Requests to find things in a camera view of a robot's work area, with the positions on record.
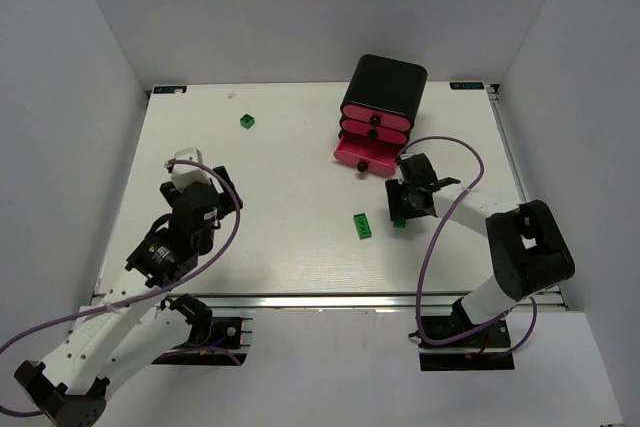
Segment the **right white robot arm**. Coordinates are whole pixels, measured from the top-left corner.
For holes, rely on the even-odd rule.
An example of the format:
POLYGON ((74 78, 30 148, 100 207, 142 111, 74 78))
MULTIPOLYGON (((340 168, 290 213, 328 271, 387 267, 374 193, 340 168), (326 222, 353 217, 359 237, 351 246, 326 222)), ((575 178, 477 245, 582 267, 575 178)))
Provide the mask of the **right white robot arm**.
POLYGON ((453 178, 422 187, 400 180, 385 182, 390 219, 439 219, 427 247, 416 288, 422 294, 426 269, 447 222, 481 236, 489 246, 492 275, 458 299, 451 313, 456 341, 488 327, 520 301, 575 275, 575 262, 550 207, 543 201, 501 202, 453 178))

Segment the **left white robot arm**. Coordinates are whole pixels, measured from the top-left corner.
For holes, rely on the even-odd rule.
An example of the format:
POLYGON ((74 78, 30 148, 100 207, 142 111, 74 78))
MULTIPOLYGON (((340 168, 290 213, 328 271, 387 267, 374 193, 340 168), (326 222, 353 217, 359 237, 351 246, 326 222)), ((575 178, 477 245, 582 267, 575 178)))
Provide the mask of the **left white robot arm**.
POLYGON ((220 257, 214 233, 243 203, 223 166, 174 158, 166 168, 170 179, 160 192, 170 212, 152 224, 100 303, 71 315, 76 326, 62 344, 16 369, 33 416, 54 426, 92 426, 114 393, 145 367, 176 348, 206 346, 212 310, 190 294, 168 295, 205 271, 201 257, 220 257))

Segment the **pink drawer with black knob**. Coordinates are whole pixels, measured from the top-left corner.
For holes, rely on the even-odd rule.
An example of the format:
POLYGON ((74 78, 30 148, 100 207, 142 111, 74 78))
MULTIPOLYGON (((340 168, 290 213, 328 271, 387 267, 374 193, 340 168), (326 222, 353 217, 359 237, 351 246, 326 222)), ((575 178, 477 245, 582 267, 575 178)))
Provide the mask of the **pink drawer with black knob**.
POLYGON ((348 119, 364 122, 371 125, 371 119, 377 118, 376 126, 389 128, 396 131, 409 131, 413 127, 410 119, 396 113, 371 109, 365 106, 349 104, 342 108, 342 115, 348 119))

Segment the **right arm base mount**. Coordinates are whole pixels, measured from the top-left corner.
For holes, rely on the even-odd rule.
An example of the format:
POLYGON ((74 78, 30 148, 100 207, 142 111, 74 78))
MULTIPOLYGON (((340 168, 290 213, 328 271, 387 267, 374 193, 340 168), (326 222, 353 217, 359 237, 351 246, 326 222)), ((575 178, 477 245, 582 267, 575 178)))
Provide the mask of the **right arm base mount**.
MULTIPOLYGON (((463 319, 461 304, 454 303, 448 315, 422 315, 422 328, 432 341, 446 340, 465 333, 472 325, 463 319)), ((418 330, 408 339, 418 346, 420 370, 423 372, 482 372, 515 369, 507 323, 501 319, 482 331, 454 342, 427 343, 418 330)))

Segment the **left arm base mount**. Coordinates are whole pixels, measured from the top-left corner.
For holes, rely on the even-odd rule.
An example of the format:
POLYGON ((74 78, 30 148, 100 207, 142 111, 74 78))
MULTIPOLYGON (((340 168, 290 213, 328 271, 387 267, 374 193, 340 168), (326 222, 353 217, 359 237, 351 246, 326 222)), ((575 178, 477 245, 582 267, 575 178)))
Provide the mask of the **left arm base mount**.
POLYGON ((165 298, 157 309, 177 314, 187 329, 179 343, 157 357, 153 364, 179 366, 241 366, 251 345, 252 320, 229 313, 215 313, 190 294, 165 298))

